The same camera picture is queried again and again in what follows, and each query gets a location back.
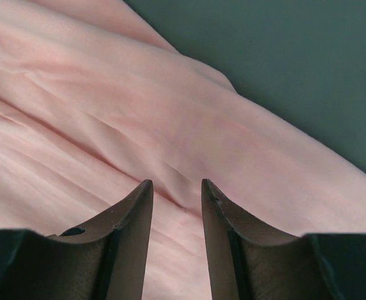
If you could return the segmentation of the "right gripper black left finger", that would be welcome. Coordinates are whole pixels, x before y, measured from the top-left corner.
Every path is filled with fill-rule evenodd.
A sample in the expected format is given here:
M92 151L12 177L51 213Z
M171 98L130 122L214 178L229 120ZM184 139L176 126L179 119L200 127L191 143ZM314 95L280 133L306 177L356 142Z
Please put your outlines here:
M0 229L0 299L141 299L153 183L60 235Z

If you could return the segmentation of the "salmon pink t shirt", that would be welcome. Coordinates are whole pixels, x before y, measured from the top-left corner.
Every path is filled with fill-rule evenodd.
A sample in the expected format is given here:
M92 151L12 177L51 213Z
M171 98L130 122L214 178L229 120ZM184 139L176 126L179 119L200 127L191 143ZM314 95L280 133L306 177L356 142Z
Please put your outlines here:
M292 234L366 232L366 174L122 1L0 1L0 228L63 232L155 190L144 299L211 297L201 181Z

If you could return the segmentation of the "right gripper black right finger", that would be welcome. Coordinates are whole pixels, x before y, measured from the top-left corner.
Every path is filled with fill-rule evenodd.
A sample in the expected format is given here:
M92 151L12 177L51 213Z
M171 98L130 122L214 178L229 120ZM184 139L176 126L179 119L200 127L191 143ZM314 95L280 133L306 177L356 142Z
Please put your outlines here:
M293 236L208 179L201 206L213 299L366 299L366 233Z

